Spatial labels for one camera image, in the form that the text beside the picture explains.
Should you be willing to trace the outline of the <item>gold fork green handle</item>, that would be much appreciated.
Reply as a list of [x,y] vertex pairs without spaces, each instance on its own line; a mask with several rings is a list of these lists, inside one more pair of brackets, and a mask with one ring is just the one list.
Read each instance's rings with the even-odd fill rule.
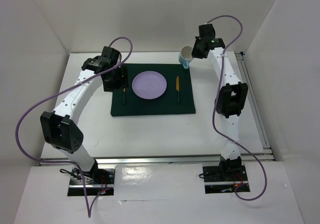
[[124,88],[123,91],[122,91],[122,103],[123,105],[126,105],[126,89]]

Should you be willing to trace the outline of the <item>lilac plastic plate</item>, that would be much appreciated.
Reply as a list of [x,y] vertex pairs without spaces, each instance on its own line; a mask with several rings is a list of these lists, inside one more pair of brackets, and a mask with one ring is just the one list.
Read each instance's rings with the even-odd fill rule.
[[138,74],[132,81],[132,90],[139,98],[152,100],[161,97],[167,89],[165,77],[155,71]]

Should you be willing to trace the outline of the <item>light blue mug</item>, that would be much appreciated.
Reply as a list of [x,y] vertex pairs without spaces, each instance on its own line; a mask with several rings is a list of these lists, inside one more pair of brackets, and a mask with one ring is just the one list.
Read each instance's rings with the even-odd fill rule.
[[190,63],[193,60],[192,51],[193,47],[184,46],[179,52],[178,60],[184,69],[190,68]]

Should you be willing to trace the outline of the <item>gold knife green handle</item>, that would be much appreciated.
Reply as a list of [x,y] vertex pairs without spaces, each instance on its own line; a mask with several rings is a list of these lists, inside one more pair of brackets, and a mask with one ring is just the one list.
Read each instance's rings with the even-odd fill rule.
[[176,92],[177,92],[177,103],[180,104],[180,77],[176,77],[175,86],[176,86]]

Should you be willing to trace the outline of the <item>dark green cloth placemat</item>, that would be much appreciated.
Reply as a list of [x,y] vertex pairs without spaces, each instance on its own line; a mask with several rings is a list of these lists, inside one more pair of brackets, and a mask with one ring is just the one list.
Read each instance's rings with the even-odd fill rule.
[[[180,64],[134,64],[126,63],[129,83],[144,71],[155,71],[162,74],[167,81],[165,93],[152,100],[139,98],[132,88],[126,89],[126,105],[123,105],[123,90],[118,89],[112,94],[110,114],[113,117],[141,115],[179,115],[196,112],[191,74]],[[180,104],[177,103],[176,77],[179,76]]]

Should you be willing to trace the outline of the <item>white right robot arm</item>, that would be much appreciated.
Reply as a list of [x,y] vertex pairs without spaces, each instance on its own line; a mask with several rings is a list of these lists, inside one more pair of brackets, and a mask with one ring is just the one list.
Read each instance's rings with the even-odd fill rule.
[[224,50],[226,46],[221,38],[216,38],[213,25],[202,24],[198,30],[199,35],[195,38],[191,54],[194,58],[208,59],[221,83],[214,106],[226,143],[220,153],[218,174],[223,180],[230,180],[242,166],[236,142],[239,141],[239,119],[247,98],[248,85],[236,75]]

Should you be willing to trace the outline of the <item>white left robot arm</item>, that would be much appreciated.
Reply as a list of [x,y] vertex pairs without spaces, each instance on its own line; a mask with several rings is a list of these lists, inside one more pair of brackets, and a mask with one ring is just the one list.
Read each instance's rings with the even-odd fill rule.
[[128,71],[120,67],[121,53],[105,46],[100,56],[87,59],[81,67],[75,88],[69,91],[52,112],[43,112],[40,123],[44,139],[60,150],[81,169],[81,178],[88,184],[97,181],[97,161],[83,146],[84,135],[78,127],[79,118],[95,91],[105,92],[128,87]]

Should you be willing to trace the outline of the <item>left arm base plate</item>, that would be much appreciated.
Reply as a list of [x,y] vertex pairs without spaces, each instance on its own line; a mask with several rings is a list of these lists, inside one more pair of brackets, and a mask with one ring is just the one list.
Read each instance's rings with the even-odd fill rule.
[[[60,169],[60,173],[69,175],[68,185],[68,197],[80,197],[84,196],[83,182],[80,176],[80,172],[73,168],[71,171],[66,169]],[[116,169],[107,168],[104,169],[103,174],[99,174],[96,179],[84,177],[86,192],[88,196],[96,196],[101,192],[101,196],[113,196],[114,195],[114,183],[115,183]]]

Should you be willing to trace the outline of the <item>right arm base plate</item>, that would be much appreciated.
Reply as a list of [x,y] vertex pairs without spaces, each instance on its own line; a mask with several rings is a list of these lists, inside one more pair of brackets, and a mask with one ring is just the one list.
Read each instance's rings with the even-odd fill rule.
[[203,166],[202,173],[198,175],[204,181],[206,194],[224,194],[250,192],[246,168],[244,165],[237,171],[222,173],[218,166]]

